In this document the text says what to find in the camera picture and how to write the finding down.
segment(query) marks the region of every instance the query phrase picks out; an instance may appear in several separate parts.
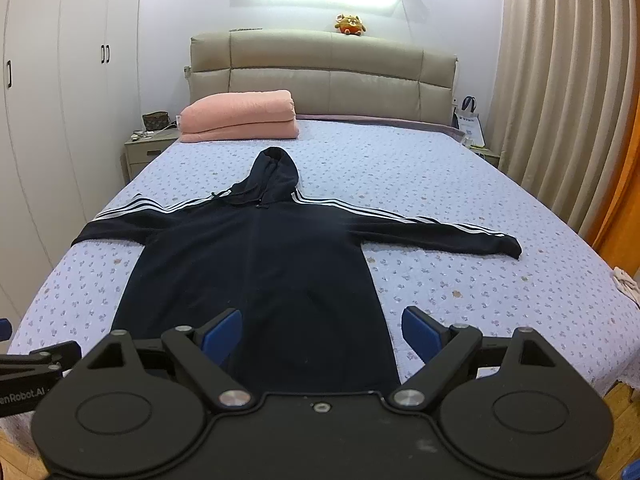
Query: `metal bolt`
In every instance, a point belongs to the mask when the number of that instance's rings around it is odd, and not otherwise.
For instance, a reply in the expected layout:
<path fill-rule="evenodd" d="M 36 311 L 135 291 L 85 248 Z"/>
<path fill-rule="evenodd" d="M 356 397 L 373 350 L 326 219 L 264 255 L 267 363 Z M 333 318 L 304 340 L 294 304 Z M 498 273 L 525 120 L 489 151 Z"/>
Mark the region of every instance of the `metal bolt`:
<path fill-rule="evenodd" d="M 424 393 L 418 390 L 400 390 L 394 394 L 394 402 L 406 408 L 420 406 L 424 402 Z"/>
<path fill-rule="evenodd" d="M 331 405 L 328 402 L 316 402 L 314 404 L 314 411 L 316 413 L 326 413 L 331 409 Z"/>
<path fill-rule="evenodd" d="M 244 406 L 248 404 L 251 400 L 251 395 L 249 392 L 244 390 L 227 390 L 226 392 L 222 392 L 218 397 L 218 400 L 223 406 L 228 406 L 230 408 L 236 408 L 238 406 Z"/>

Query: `navy hoodie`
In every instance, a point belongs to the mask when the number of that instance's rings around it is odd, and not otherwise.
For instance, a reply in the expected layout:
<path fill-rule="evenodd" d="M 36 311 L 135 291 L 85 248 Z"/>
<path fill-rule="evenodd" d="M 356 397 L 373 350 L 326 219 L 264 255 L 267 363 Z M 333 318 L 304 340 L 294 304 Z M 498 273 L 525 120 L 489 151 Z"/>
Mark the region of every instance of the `navy hoodie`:
<path fill-rule="evenodd" d="M 306 198 L 297 183 L 287 152 L 268 148 L 224 193 L 169 207 L 136 196 L 99 214 L 74 243 L 116 238 L 145 246 L 113 328 L 156 338 L 234 307 L 243 333 L 227 371 L 254 394 L 387 394 L 398 372 L 361 244 L 512 258 L 521 252 L 506 234 Z"/>

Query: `hood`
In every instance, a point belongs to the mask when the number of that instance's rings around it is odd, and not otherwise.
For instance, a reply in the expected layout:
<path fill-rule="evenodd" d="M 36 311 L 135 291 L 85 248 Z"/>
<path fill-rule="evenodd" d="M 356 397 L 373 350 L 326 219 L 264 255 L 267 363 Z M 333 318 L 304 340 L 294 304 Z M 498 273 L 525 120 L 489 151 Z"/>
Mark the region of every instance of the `hood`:
<path fill-rule="evenodd" d="M 249 176 L 233 184 L 230 193 L 220 200 L 234 205 L 290 200 L 297 184 L 298 169 L 289 153 L 282 148 L 271 147 L 258 154 Z"/>

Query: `curtain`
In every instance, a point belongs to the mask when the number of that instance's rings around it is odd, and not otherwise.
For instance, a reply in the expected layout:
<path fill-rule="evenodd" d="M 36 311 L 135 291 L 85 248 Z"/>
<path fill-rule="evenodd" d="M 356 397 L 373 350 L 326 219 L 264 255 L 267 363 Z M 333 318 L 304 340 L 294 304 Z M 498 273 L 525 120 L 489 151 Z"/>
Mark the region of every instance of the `curtain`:
<path fill-rule="evenodd" d="M 504 0 L 488 144 L 581 236 L 616 169 L 637 46 L 636 0 Z"/>
<path fill-rule="evenodd" d="M 640 270 L 640 101 L 620 176 L 612 190 L 610 200 L 602 207 L 602 222 L 591 231 L 592 246 L 611 267 L 620 267 L 633 276 Z"/>

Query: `hoodie sleeve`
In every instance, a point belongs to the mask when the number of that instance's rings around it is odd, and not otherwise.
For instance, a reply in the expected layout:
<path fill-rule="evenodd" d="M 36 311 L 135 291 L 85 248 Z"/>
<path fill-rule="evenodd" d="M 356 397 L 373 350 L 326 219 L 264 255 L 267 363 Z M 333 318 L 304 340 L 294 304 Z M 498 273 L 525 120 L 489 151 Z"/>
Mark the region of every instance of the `hoodie sleeve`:
<path fill-rule="evenodd" d="M 196 206 L 212 196 L 187 200 L 168 207 L 141 195 L 119 208 L 107 209 L 89 222 L 72 245 L 84 240 L 131 240 L 146 245 L 152 236 L 177 226 Z"/>
<path fill-rule="evenodd" d="M 294 200 L 340 210 L 338 214 L 347 222 L 351 236 L 360 242 L 410 245 L 449 253 L 506 254 L 516 259 L 522 252 L 516 238 L 472 224 L 444 223 L 422 216 L 409 218 L 336 199 L 309 199 L 298 190 Z"/>

